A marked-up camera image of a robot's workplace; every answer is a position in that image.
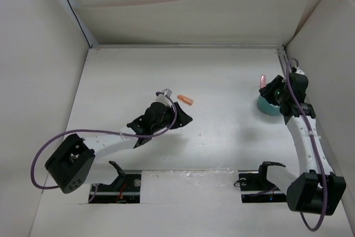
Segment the pink highlighter marker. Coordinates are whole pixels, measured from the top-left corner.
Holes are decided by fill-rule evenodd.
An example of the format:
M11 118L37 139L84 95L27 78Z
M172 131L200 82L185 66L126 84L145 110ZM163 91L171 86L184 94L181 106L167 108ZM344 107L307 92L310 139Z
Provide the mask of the pink highlighter marker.
M264 88L267 86L267 79L265 75L262 75L260 78L260 89Z

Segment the orange highlighter marker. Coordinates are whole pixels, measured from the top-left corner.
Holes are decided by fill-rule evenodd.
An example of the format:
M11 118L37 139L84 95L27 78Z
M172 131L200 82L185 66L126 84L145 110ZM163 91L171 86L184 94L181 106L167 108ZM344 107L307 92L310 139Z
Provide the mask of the orange highlighter marker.
M177 99L187 105L193 105L194 101L184 95L177 95Z

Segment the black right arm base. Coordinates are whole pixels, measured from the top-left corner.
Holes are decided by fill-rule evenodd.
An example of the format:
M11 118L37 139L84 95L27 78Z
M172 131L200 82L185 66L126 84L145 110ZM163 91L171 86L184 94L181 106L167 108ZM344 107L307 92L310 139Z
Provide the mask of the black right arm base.
M286 192L296 175L285 165L263 162L257 170L239 170L234 186L241 190L243 203L285 203Z

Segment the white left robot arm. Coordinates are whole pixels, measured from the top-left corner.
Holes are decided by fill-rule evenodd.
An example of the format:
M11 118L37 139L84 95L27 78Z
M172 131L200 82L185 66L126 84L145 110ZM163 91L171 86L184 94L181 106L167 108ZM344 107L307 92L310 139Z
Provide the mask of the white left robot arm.
M191 123L177 102L165 105L153 102L145 113L123 129L123 133L104 134L81 138L68 135L45 163L45 168L64 194L82 186L90 174L96 159L121 150L135 149L151 141L152 136L163 130L173 130Z

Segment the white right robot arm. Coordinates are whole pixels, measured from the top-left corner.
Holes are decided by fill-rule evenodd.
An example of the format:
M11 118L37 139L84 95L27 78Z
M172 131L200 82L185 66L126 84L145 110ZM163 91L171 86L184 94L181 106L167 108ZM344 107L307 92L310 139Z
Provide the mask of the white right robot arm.
M265 161L256 182L262 189L277 187L286 196L291 211L331 216L346 189L344 177L335 174L328 163L316 130L316 114L305 102L308 78L301 71L287 78L278 75L259 90L265 101L278 107L291 133L299 163L294 175L282 163Z

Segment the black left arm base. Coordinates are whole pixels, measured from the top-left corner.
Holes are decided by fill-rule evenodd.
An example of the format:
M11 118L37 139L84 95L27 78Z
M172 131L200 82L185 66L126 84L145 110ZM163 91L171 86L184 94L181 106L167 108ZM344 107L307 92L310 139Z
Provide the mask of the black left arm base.
M142 171L124 171L115 161L109 164L114 168L112 178L103 183L91 183L89 204L139 204Z

